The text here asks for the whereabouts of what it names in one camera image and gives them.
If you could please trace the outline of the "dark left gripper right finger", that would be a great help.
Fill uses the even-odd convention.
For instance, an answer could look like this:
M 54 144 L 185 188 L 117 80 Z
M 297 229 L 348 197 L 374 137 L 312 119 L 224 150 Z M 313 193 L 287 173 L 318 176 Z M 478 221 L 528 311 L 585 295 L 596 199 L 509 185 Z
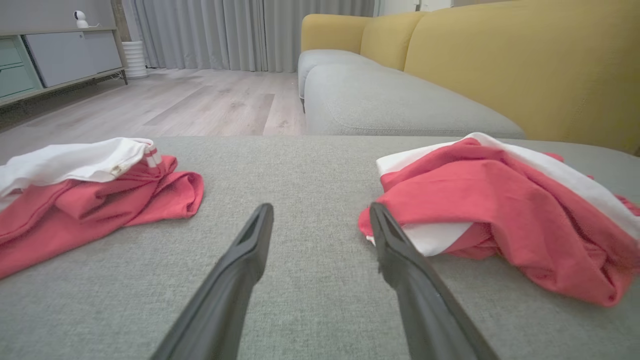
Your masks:
M 379 272 L 397 294 L 413 360 L 496 360 L 498 355 L 391 212 L 371 203 Z

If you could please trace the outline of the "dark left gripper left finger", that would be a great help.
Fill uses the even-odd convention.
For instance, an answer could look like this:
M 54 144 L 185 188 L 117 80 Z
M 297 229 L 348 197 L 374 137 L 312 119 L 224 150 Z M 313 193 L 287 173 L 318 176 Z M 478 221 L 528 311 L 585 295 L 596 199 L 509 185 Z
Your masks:
M 254 286 L 265 273 L 274 207 L 251 214 L 154 351 L 153 360 L 235 360 Z

